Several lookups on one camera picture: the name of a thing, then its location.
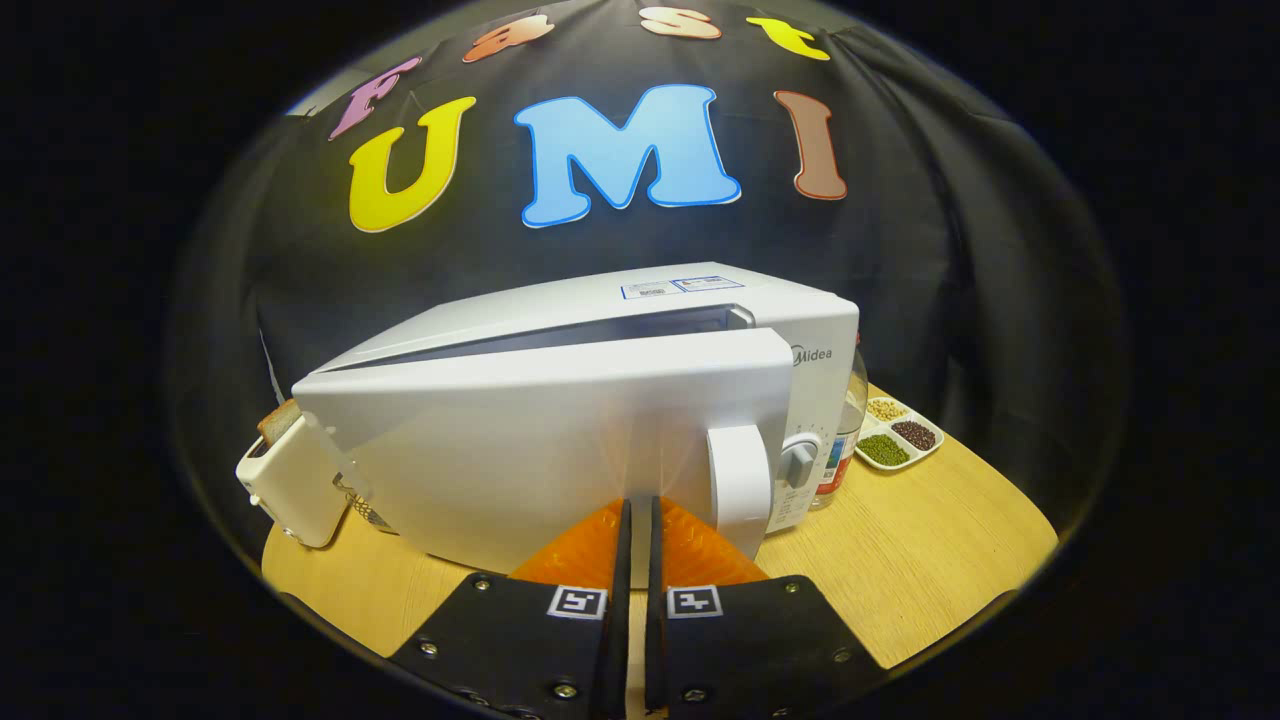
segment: blue letter m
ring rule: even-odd
[[[618,128],[581,97],[557,97],[516,113],[534,141],[534,201],[522,219],[544,228],[584,218],[591,199],[573,188],[571,163],[617,209],[631,204],[649,152],[658,179],[649,186],[657,205],[718,205],[742,195],[724,174],[707,108],[716,92],[699,85],[650,87]]]

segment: midea logo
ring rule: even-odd
[[[795,363],[791,366],[799,366],[800,363],[808,363],[809,360],[826,360],[831,357],[829,350],[805,350],[803,345],[792,345],[791,352],[795,354]]]

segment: red beans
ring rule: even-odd
[[[895,433],[902,436],[906,442],[914,445],[918,450],[928,450],[938,442],[938,438],[933,434],[933,432],[919,423],[908,420],[905,423],[893,423],[890,427],[893,428]]]

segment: bread slice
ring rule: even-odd
[[[271,447],[271,443],[284,437],[284,433],[300,418],[302,418],[302,410],[298,409],[298,401],[293,398],[271,410],[271,414],[262,418],[262,421],[257,424],[257,433],[262,436],[262,443],[266,447]]]

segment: glass bottle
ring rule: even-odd
[[[858,433],[863,428],[863,415],[867,413],[867,365],[863,363],[863,354],[858,346],[863,343],[863,334],[858,333],[858,342],[854,346],[854,366],[849,374],[849,387],[845,389],[845,406],[840,413],[840,425],[836,428],[836,441],[831,445],[831,456],[827,459],[827,468],[822,473],[818,483],[818,492],[813,496],[813,510],[827,507],[836,498],[836,491],[845,479],[845,471],[854,459],[854,446],[858,445]]]

